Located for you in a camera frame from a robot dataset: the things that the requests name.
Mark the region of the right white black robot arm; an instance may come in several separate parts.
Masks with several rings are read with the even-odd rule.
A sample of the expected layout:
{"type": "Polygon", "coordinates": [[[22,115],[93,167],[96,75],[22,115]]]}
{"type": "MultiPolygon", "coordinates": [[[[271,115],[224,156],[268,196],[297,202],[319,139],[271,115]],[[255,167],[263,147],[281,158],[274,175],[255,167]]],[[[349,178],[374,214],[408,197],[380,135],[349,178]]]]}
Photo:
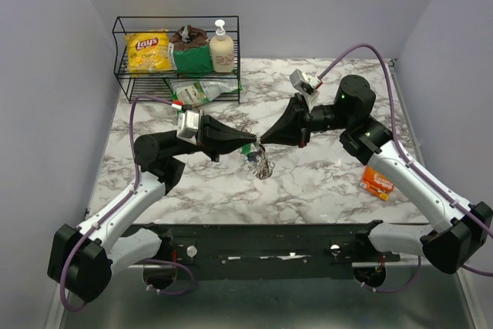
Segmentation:
{"type": "Polygon", "coordinates": [[[377,221],[355,240],[356,255],[370,261],[381,253],[406,253],[425,257],[443,273],[455,273],[484,245],[491,207],[448,189],[402,149],[393,133],[371,116],[376,95],[365,78],[343,77],[328,105],[316,103],[319,92],[313,80],[300,70],[290,75],[297,92],[261,143],[303,148],[313,133],[341,130],[346,152],[388,178],[428,221],[426,226],[377,221]]]}

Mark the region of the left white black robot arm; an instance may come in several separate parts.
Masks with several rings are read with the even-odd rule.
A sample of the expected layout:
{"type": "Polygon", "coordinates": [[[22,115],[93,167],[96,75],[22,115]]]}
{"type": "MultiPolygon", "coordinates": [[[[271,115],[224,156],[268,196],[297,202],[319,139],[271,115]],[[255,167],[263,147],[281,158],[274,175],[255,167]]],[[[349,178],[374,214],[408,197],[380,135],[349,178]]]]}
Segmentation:
{"type": "Polygon", "coordinates": [[[216,162],[256,140],[251,133],[192,110],[179,112],[175,130],[131,138],[134,180],[97,214],[76,227],[64,224],[54,234],[47,274],[59,285],[62,306],[77,312],[68,294],[87,304],[121,270],[142,260],[161,264],[169,258],[169,242],[151,230],[130,237],[124,233],[181,180],[185,164],[180,155],[203,153],[216,162]]]}

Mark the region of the orange packet near arm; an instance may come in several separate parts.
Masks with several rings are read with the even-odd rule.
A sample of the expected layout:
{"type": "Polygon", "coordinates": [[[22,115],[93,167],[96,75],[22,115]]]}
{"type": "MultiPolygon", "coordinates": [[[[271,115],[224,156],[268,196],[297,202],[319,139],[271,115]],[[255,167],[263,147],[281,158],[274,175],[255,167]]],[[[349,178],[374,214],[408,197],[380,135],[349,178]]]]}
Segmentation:
{"type": "Polygon", "coordinates": [[[365,166],[361,186],[372,195],[387,201],[394,190],[394,184],[370,166],[365,166]]]}

